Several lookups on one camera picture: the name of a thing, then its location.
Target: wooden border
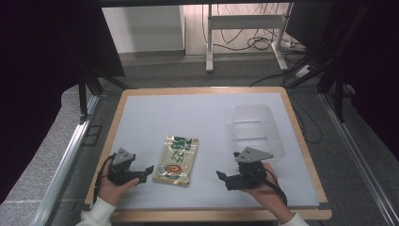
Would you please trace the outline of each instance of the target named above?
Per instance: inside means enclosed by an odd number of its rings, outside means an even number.
[[[311,160],[305,139],[302,136],[299,124],[296,120],[294,110],[291,106],[290,99],[284,88],[281,87],[228,87],[228,88],[172,88],[172,89],[129,89],[125,90],[120,97],[120,103],[112,121],[111,128],[106,138],[102,155],[97,165],[96,173],[90,185],[85,203],[91,204],[93,200],[94,184],[97,178],[97,172],[100,170],[103,162],[109,156],[115,135],[120,124],[125,103],[128,96],[147,96],[147,95],[180,95],[180,94],[228,94],[228,93],[267,93],[279,92],[293,125],[296,139],[305,159],[311,180],[313,182],[316,194],[320,203],[327,203],[327,197],[321,185],[317,171]],[[304,208],[292,209],[298,212],[304,219],[329,219],[332,216],[330,209]],[[256,209],[213,209],[213,210],[117,210],[113,214],[111,220],[113,222],[168,222],[168,221],[259,221],[276,219],[268,210],[261,208]]]

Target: hand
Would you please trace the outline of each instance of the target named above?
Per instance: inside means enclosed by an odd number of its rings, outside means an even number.
[[[263,163],[263,166],[268,170],[266,179],[277,186],[277,176],[272,170],[270,164]],[[276,216],[280,223],[284,224],[294,217],[294,214],[284,204],[279,194],[270,186],[263,184],[255,188],[243,189],[242,191],[255,198],[259,204]]]
[[[109,181],[108,178],[106,178],[111,163],[112,160],[109,159],[104,166],[103,175],[100,182],[99,197],[109,204],[117,206],[120,202],[120,198],[125,193],[125,191],[133,186],[136,186],[140,182],[140,180],[138,178],[135,178],[134,180],[129,181],[123,186],[115,185],[114,183]]]

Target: gray carpet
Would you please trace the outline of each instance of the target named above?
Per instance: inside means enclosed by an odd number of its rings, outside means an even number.
[[[279,73],[277,61],[270,55],[217,57],[213,73],[205,72],[203,57],[157,58],[138,62],[128,60],[122,62],[125,65],[126,78],[120,80],[133,88],[246,87],[258,79]],[[275,76],[257,85],[278,86],[282,81],[282,76]],[[315,77],[296,89],[288,90],[311,157],[333,211],[331,219],[311,220],[309,224],[386,225],[385,219],[322,104],[315,88],[317,82],[318,77]],[[83,145],[78,151],[72,172],[63,186],[58,202],[48,220],[48,225],[74,225],[80,220],[80,210],[121,95],[121,90],[113,84],[105,81],[102,83],[105,92],[100,98],[95,114],[93,114],[91,130],[86,134]],[[35,207],[39,205],[40,197],[42,197],[45,187],[48,186],[52,173],[56,169],[56,163],[59,162],[59,157],[62,155],[62,153],[52,153],[52,151],[55,147],[66,148],[62,143],[68,142],[72,128],[78,123],[76,88],[71,89],[70,93],[73,95],[64,96],[63,107],[56,120],[55,128],[50,131],[48,140],[43,142],[40,150],[43,154],[38,155],[38,160],[33,161],[31,164],[33,166],[30,166],[26,176],[14,188],[8,197],[8,202],[2,204],[0,217],[4,221],[1,225],[3,223],[5,223],[4,225],[26,225],[34,216]],[[391,202],[398,209],[399,164],[397,160],[356,113],[349,99],[344,100],[343,115],[346,125],[353,133],[366,161],[386,190]],[[24,213],[24,217],[20,218],[15,212]],[[172,224],[237,225],[233,223],[146,223],[146,225]]]

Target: wall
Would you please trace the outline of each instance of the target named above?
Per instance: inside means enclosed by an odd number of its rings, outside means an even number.
[[[118,53],[184,49],[184,8],[103,8]]]

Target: black cable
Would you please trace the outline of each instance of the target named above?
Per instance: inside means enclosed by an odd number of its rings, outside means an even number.
[[[274,33],[274,31],[270,31],[269,29],[264,29],[263,31],[267,31],[267,32],[269,32],[271,35],[272,35],[272,39],[273,39],[273,37],[277,37],[278,35],[276,35],[275,33]],[[286,42],[292,42],[291,40],[285,40],[285,39],[281,39],[281,40],[284,40],[284,41],[286,41]],[[293,44],[300,44],[300,45],[302,45],[302,43],[300,43],[300,42],[293,42]]]
[[[109,159],[114,159],[116,155],[117,155],[116,153],[113,153],[112,155],[108,156],[105,159],[105,161],[103,162],[103,165],[101,166],[100,171],[97,173],[96,183],[94,184],[93,204],[97,201],[97,196],[99,195],[101,178],[103,177],[103,170],[104,170],[105,164]]]
[[[217,4],[217,15],[220,15],[220,12],[219,12],[219,4]],[[229,40],[229,41],[226,41],[226,39],[224,38],[223,30],[222,30],[222,29],[220,29],[220,34],[222,35],[223,40],[224,40],[227,44],[229,44],[230,42],[232,42],[232,41],[234,41],[235,39],[237,39],[237,37],[241,34],[241,32],[243,32],[243,30],[244,30],[244,29],[241,29],[241,30],[238,32],[238,34],[237,34],[234,38],[232,38],[232,40]]]
[[[205,27],[204,27],[204,24],[203,24],[203,5],[202,5],[202,34],[203,34],[203,38],[205,39],[205,42],[208,43],[208,40],[206,40]]]
[[[284,191],[282,191],[281,187],[279,187],[279,183],[276,180],[276,177],[273,175],[273,173],[271,171],[269,171],[268,169],[263,168],[265,171],[269,172],[270,175],[272,175],[273,179],[275,180],[276,184],[274,185],[273,183],[271,183],[270,181],[268,181],[266,178],[263,179],[259,179],[255,174],[253,174],[252,172],[250,172],[249,170],[245,170],[245,174],[251,176],[253,179],[264,183],[266,186],[269,186],[270,188],[272,188],[273,190],[275,190],[278,195],[281,197],[282,201],[284,202],[285,205],[287,205],[287,196],[285,195]]]
[[[241,49],[233,49],[233,48],[227,47],[227,46],[225,46],[225,45],[221,45],[221,44],[213,44],[213,46],[218,46],[218,47],[222,47],[222,48],[229,49],[229,50],[233,50],[233,51],[246,50],[246,49],[249,49],[249,48],[252,47],[252,46],[248,46],[248,47],[244,47],[244,48],[241,48]]]
[[[266,6],[264,7],[263,14],[265,14],[265,13],[266,13],[267,5],[268,5],[268,3],[266,3]]]
[[[274,3],[273,3],[273,6],[274,6]],[[272,8],[273,8],[273,6],[272,6]],[[270,14],[272,14],[272,8],[270,8]],[[279,8],[279,4],[277,4],[276,8]],[[275,14],[276,13],[277,13],[277,10],[276,10]],[[274,28],[273,28],[273,33],[274,33]],[[272,36],[272,40],[273,40],[273,36]]]
[[[308,51],[306,50],[306,46],[304,46],[305,50],[296,50],[296,49],[291,49],[291,48],[286,48],[280,46],[279,49],[281,50],[282,53],[287,53],[287,54],[298,54],[298,55],[306,55]]]
[[[293,60],[291,60],[290,58],[288,58],[288,56],[298,56],[298,55],[305,55],[305,54],[300,54],[300,53],[287,53],[287,54],[285,54],[285,55],[283,55],[284,56],[284,59],[286,60],[286,61],[288,61],[288,62],[290,62],[290,63],[292,63],[292,64],[296,64],[298,61],[293,61]]]
[[[350,22],[352,21],[353,17],[355,15],[355,11],[353,11],[353,13],[349,13],[346,16],[347,20],[344,20],[344,22],[334,31],[334,33],[332,34],[332,36],[329,37],[329,39],[325,40],[321,45],[317,46],[316,48],[314,48],[311,51],[308,51],[308,53],[306,54],[306,57],[309,58],[320,58],[323,57],[325,54],[328,53],[328,51],[330,51],[331,47],[334,45],[335,41],[342,35],[342,33],[344,32],[344,30],[350,25]],[[326,62],[318,65],[317,67],[315,67],[310,73],[307,73],[306,75],[304,75],[301,78],[298,78],[297,80],[295,80],[293,83],[291,83],[290,85],[286,86],[285,82],[286,80],[292,76],[292,74],[290,76],[287,76],[283,82],[281,83],[281,85],[284,88],[294,88],[296,86],[298,86],[299,84],[303,83],[304,81],[314,77],[315,75],[317,75],[318,73],[326,70],[332,62],[333,57],[331,57],[330,59],[328,59]]]
[[[290,70],[289,73],[286,74],[286,76],[283,78],[282,82],[279,84],[281,87],[285,88],[285,83],[286,81],[291,78],[293,75],[296,74],[298,69],[303,67],[304,65],[308,64],[308,62],[311,60],[311,57],[308,55],[305,55],[303,58],[301,58]]]
[[[299,114],[299,112],[296,110],[296,108],[294,106],[293,106],[293,110],[294,110],[294,113],[296,114],[296,116],[299,119],[299,129],[302,132],[302,135],[303,135],[303,137],[306,140],[307,133],[306,133],[305,123],[303,122],[302,116]]]
[[[277,3],[275,14],[277,14],[277,10],[279,10],[279,3]]]
[[[262,9],[262,3],[258,4],[258,6],[255,8],[255,10],[253,10],[252,15],[255,14],[256,10],[258,10],[258,8]]]
[[[324,135],[323,135],[323,132],[322,132],[322,130],[321,130],[321,128],[320,128],[320,126],[317,124],[317,122],[313,119],[313,117],[311,116],[311,114],[309,114],[303,107],[302,107],[302,105],[299,103],[299,101],[293,96],[293,95],[291,95],[291,97],[293,98],[293,100],[296,102],[296,104],[299,106],[299,108],[309,117],[309,119],[313,122],[313,124],[316,126],[316,128],[317,128],[317,130],[319,131],[319,134],[320,134],[320,137],[318,138],[318,139],[316,139],[316,140],[309,140],[309,139],[306,139],[305,138],[305,140],[306,141],[308,141],[309,143],[320,143],[320,141],[323,139],[323,137],[324,137]]]
[[[260,47],[256,46],[256,43],[258,43],[258,42],[267,43],[267,46],[264,47],[264,48],[260,48]],[[264,37],[253,37],[253,38],[250,38],[250,39],[247,41],[247,45],[248,45],[248,46],[254,47],[255,49],[261,50],[261,51],[265,51],[266,49],[268,49],[268,48],[270,47],[271,44],[272,44],[272,43],[271,43],[270,39],[269,39],[269,38],[264,38]]]
[[[259,80],[256,80],[255,82],[251,83],[249,86],[250,86],[250,87],[253,87],[253,86],[255,86],[255,84],[260,83],[260,82],[262,82],[262,81],[264,81],[264,80],[266,80],[266,79],[269,79],[269,78],[272,78],[272,77],[276,77],[276,76],[285,75],[285,74],[286,74],[286,73],[277,73],[277,74],[268,75],[268,76],[263,77],[263,78],[261,78],[261,79],[259,79]]]

